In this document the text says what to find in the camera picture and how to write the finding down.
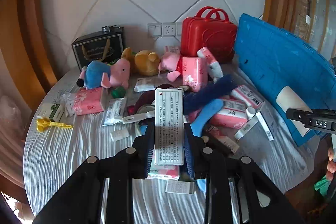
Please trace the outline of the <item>person's right hand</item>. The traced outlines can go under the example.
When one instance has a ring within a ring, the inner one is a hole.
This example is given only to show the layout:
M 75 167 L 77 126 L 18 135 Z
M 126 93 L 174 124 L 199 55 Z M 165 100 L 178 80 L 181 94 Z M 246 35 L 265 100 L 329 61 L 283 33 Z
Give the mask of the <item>person's right hand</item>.
M 334 151 L 332 148 L 328 150 L 328 163 L 327 163 L 327 171 L 326 171 L 326 179 L 328 181 L 332 181 L 334 178 L 334 173 L 336 171 L 336 163 L 334 162 Z

